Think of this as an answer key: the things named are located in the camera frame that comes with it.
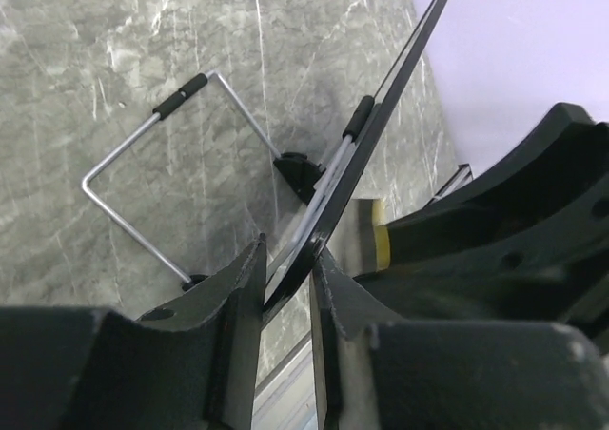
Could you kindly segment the black framed whiteboard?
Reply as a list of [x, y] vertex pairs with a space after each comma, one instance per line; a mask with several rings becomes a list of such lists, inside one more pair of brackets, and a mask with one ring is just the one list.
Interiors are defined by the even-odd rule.
[[335, 230], [447, 2], [431, 0], [376, 93], [364, 96], [354, 111], [293, 237], [267, 269], [267, 322], [300, 288]]

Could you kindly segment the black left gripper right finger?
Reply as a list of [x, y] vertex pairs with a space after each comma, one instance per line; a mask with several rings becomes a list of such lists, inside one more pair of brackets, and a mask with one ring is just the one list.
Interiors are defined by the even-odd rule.
[[577, 329], [417, 321], [376, 300], [329, 253], [311, 279], [323, 429], [604, 429], [608, 375]]

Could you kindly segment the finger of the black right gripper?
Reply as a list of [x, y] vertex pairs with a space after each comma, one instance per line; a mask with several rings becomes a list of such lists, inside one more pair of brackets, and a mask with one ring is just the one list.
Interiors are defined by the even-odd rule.
[[358, 283], [406, 318], [608, 322], [608, 126], [554, 105], [481, 177], [387, 226]]

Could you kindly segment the yellow grey eraser sponge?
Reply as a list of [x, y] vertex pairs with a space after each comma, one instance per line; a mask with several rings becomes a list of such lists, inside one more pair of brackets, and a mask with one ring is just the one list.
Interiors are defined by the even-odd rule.
[[390, 239], [382, 220], [380, 199], [352, 199], [347, 204], [337, 233], [341, 267], [348, 275], [356, 277], [389, 267]]

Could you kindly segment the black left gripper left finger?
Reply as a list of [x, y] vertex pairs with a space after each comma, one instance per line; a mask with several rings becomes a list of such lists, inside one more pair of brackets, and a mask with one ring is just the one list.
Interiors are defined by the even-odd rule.
[[1, 310], [5, 429], [247, 429], [265, 238], [137, 320], [108, 307]]

